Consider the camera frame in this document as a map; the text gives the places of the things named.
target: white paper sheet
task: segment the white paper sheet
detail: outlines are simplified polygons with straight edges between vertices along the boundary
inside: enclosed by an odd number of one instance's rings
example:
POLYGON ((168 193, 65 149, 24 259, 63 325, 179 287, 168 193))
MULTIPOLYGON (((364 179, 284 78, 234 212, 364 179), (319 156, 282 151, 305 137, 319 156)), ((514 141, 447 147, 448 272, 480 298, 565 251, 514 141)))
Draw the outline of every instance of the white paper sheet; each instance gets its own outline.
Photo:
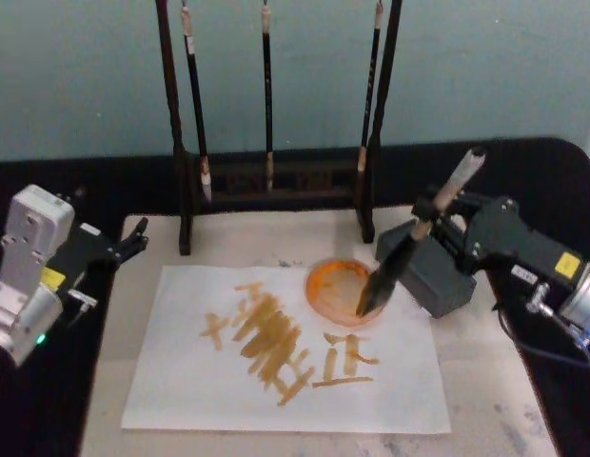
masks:
MULTIPOLYGON (((363 329, 335 326, 305 300, 303 268, 164 267, 149 318, 123 428, 317 431, 362 433, 446 433, 449 417, 428 317, 397 287, 384 312, 363 329), (283 312, 300 326, 295 354, 308 348, 302 370, 315 367, 311 383, 323 380, 331 345, 324 333, 363 338, 359 353, 378 365, 360 362, 356 376, 373 381, 331 387, 304 387, 283 407, 274 386, 264 390, 253 360, 234 342, 232 320, 247 291, 234 287, 261 281, 262 290, 280 298, 283 312), (207 313, 230 318, 216 350, 207 313)), ((345 343, 338 350, 334 378, 344 375, 345 343)), ((294 381, 289 367, 280 371, 294 381)))

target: hanging brush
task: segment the hanging brush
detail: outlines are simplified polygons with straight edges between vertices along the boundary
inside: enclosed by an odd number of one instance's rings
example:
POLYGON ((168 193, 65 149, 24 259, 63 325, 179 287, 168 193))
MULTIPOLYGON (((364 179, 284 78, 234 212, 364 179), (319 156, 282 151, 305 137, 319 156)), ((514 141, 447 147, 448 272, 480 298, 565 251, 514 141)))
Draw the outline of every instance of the hanging brush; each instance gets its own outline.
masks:
POLYGON ((382 0, 375 7, 375 27, 373 29, 373 44, 371 45, 371 62, 369 64, 369 78, 367 80, 367 95, 364 102, 363 137, 359 148, 359 163, 357 166, 357 180, 355 189, 355 203, 360 205, 363 198, 364 167, 367 158, 367 136, 369 134, 369 118, 371 117, 371 103, 373 101, 373 87, 375 85, 375 69, 378 63, 378 47, 380 46, 380 29, 384 5, 382 0))
POLYGON ((271 11, 264 0, 261 8, 261 24, 264 39, 264 80, 265 80, 265 175, 267 190, 274 187, 274 148, 272 145, 272 63, 269 53, 269 20, 271 11))
POLYGON ((191 82, 191 95, 193 97, 193 110, 196 116, 196 129, 198 131, 198 147, 200 150, 200 181, 206 200, 210 203, 212 189, 210 185, 210 163, 208 162, 207 136, 204 129, 204 115, 202 114, 202 100, 200 98, 200 82, 198 80, 198 66, 196 53, 193 46, 193 27, 191 15, 186 0, 182 0, 181 23, 185 36, 185 49, 187 52, 187 67, 189 68, 189 81, 191 82))

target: blue-green wall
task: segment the blue-green wall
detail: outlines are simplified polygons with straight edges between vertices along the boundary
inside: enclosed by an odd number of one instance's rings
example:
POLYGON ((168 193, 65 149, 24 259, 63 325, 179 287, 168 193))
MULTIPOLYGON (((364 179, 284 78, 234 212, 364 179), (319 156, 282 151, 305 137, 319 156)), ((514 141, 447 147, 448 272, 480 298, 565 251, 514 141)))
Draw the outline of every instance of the blue-green wall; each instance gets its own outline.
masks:
MULTIPOLYGON (((261 3, 189 0, 211 152, 265 147, 261 3)), ((276 149, 359 142, 374 4, 270 0, 276 149)), ((537 134, 590 152, 590 0, 404 0, 383 142, 537 134)), ((170 151, 153 0, 0 0, 0 160, 170 151)))

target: yellow label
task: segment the yellow label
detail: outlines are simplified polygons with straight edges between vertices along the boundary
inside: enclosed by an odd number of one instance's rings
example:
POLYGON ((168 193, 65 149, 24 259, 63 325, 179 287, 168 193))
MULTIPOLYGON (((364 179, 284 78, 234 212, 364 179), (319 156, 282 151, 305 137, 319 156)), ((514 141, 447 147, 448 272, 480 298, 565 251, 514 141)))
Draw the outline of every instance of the yellow label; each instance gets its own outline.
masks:
POLYGON ((43 273, 41 273, 41 282, 48 286, 50 290, 56 291, 63 284, 66 277, 63 273, 50 268, 44 268, 43 273))
POLYGON ((555 271, 564 275, 568 279, 572 279, 574 274, 579 269, 580 259, 569 252, 561 255, 558 264, 555 265, 555 271))

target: table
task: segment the table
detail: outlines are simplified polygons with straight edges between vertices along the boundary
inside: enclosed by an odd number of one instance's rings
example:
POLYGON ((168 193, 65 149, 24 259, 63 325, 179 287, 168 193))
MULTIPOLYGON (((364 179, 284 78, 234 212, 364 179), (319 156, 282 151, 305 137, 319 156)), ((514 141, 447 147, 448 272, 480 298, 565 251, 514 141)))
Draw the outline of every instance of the table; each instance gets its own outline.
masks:
MULTIPOLYGON (((409 218, 409 208, 377 209, 378 231, 409 218)), ((129 216, 129 232, 137 216, 129 216)), ((147 251, 118 271, 96 368, 82 455, 551 456, 556 455, 519 354, 491 312, 484 274, 472 302, 432 321, 453 432, 447 435, 182 432, 121 430, 162 265, 307 267, 328 256, 373 265, 353 210, 251 212, 196 218, 191 257, 175 243, 177 217, 149 218, 147 251)))
MULTIPOLYGON (((383 146, 375 176, 376 205, 413 204, 425 185, 444 182, 462 153, 479 143, 491 153, 468 190, 494 197, 508 194, 519 202, 526 223, 590 258, 590 160, 583 150, 559 138, 383 146)), ((119 237, 128 214, 177 214, 174 164, 171 157, 158 152, 161 155, 151 157, 134 150, 129 157, 0 162, 0 237, 10 198, 30 183, 63 194, 80 186, 88 189, 78 217, 111 238, 119 237)), ((356 164, 356 148, 280 151, 277 160, 283 154, 294 160, 330 156, 356 164)), ((251 157, 263 163, 265 152, 215 154, 212 162, 240 163, 251 157)), ((282 202, 270 207, 250 201, 239 206, 213 205, 211 210, 344 209, 351 204, 345 199, 313 205, 282 202)), ((197 220, 194 218, 194 234, 197 220)), ((176 245, 176 231, 173 236, 176 245)), ((508 280, 492 275, 492 285, 500 293, 508 290, 508 280)), ((78 453, 103 338, 111 275, 95 273, 83 287, 99 299, 96 312, 75 331, 51 331, 48 343, 33 352, 13 383, 0 392, 0 455, 78 453)), ((531 319, 526 322, 525 314, 509 317, 528 343, 556 351, 571 347, 569 341, 556 338, 551 326, 539 326, 531 319)), ((523 360, 560 455, 590 457, 590 372, 526 354, 523 360)))

